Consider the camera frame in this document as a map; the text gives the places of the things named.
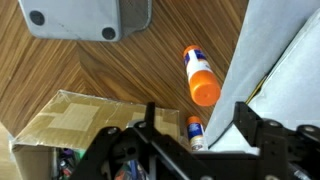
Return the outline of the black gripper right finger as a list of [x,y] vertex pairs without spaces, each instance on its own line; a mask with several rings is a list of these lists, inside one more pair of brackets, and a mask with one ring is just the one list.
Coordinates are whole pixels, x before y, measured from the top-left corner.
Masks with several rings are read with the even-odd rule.
[[310,124],[290,130],[261,118],[246,103],[236,102],[233,123],[253,147],[258,180],[320,180],[320,128]]

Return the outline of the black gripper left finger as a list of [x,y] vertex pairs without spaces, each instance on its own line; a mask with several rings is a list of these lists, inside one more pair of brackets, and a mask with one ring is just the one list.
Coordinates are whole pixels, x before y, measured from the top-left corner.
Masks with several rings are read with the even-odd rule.
[[155,103],[144,119],[121,130],[105,127],[87,149],[70,180],[115,180],[124,163],[137,161],[149,180],[214,180],[209,168],[155,127]]

